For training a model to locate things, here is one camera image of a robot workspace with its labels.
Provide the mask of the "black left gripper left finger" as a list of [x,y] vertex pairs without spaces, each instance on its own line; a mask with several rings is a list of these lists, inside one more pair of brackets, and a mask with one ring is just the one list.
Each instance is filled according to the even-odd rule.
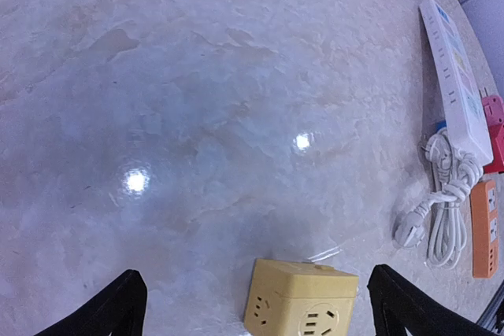
[[146,303],[142,276],[128,269],[75,312],[38,335],[141,335]]

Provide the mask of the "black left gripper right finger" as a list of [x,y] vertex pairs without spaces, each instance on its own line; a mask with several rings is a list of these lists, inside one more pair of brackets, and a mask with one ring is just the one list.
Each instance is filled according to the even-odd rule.
[[374,267],[367,285],[377,335],[492,335],[434,301],[386,264]]

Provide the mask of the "yellow cube socket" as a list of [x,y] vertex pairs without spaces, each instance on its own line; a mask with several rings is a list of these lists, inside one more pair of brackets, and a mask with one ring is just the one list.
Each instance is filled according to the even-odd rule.
[[252,335],[346,335],[358,277],[328,265],[258,259],[244,326]]

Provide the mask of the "orange power strip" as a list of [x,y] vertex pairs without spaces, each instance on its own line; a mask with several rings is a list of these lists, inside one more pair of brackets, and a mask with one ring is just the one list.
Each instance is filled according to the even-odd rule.
[[493,179],[477,183],[470,194],[472,276],[490,279],[498,270],[498,204]]

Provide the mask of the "red cube socket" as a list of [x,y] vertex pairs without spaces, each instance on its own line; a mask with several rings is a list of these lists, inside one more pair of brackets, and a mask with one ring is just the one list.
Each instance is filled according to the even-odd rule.
[[485,174],[504,172],[504,128],[503,124],[496,124],[489,127],[491,137],[491,148],[493,161],[484,166]]

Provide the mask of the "long white power strip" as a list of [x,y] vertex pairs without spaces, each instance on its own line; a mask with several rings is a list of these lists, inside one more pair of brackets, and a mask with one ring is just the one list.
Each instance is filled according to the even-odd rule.
[[435,0],[420,4],[453,147],[472,153],[480,165],[493,161],[484,108],[458,28]]

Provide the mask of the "pink plug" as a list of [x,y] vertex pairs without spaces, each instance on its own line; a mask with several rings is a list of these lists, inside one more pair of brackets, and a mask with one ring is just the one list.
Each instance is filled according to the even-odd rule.
[[499,95],[493,94],[482,98],[482,104],[488,127],[503,125],[503,99]]

